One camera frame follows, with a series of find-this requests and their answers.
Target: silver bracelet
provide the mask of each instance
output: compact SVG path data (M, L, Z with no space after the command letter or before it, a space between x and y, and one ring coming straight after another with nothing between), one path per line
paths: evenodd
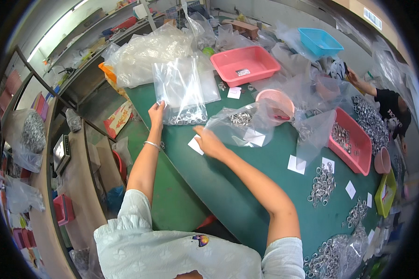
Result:
M149 143L149 144L151 144L151 145L155 146L156 148L158 148L158 152L160 152L160 147L159 147L156 143L145 141L145 142L143 142L143 146L144 146L146 143Z

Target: black t-shirt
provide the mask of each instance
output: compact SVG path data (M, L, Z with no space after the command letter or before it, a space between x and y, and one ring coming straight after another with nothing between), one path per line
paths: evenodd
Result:
M400 111L398 97L399 94L388 89L377 89L377 96L374 97L376 102L380 102L379 112L383 121L388 125L390 131L394 131L393 139L396 139L398 134L405 137L405 132L411 122L410 111Z

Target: person in black t-shirt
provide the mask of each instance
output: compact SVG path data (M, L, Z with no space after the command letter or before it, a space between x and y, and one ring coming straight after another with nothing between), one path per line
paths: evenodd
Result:
M374 96L376 102L380 102L379 113L388 125L388 129L393 133L393 139L399 135L402 144L402 151L407 153L405 143L405 132L411 123L411 114L407 103L396 92L388 89L376 89L371 84L361 80L357 74L348 67L349 82L361 89L366 94Z

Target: barcode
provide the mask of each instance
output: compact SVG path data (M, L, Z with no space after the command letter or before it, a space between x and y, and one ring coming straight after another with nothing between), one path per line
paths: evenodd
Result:
M371 11L369 11L367 8L364 8L363 16L369 19L377 28L382 30L382 21L377 18Z

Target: green table surface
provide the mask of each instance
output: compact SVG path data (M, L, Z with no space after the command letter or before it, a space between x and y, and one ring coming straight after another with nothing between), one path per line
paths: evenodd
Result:
M215 78L219 84L220 77ZM247 89L247 84L241 87L245 93L241 94L239 100L226 97L228 88L225 91L219 90L222 100L206 105L208 118L217 114L223 107L238 109L253 103L252 91ZM147 110L155 103L153 83L133 89L126 88L126 92L146 126L150 127L151 120ZM192 127L164 126L162 140L166 146L165 153L218 220L241 243L255 249L262 256L267 240L267 211L227 166L206 155L200 155L188 146L195 136ZM373 161L368 176L355 174L329 148L323 148L320 155L306 167L305 174L301 175L287 169L290 155L296 155L296 141L295 128L285 123L276 127L273 139L266 146L228 148L268 175L289 195L298 213L303 255L312 255L324 241L336 234L351 234L353 228L342 228L341 223L346 221L349 211L357 203L357 197L366 200L368 192L373 195L373 203L372 208L368 209L363 225L367 233L374 229L380 218L376 212L374 194L382 176L374 170ZM331 193L326 206L319 204L318 208L314 209L313 204L307 201L307 196L311 193L315 169L320 165L322 157L335 161L334 177L337 187ZM357 190L353 200L345 190L350 180Z

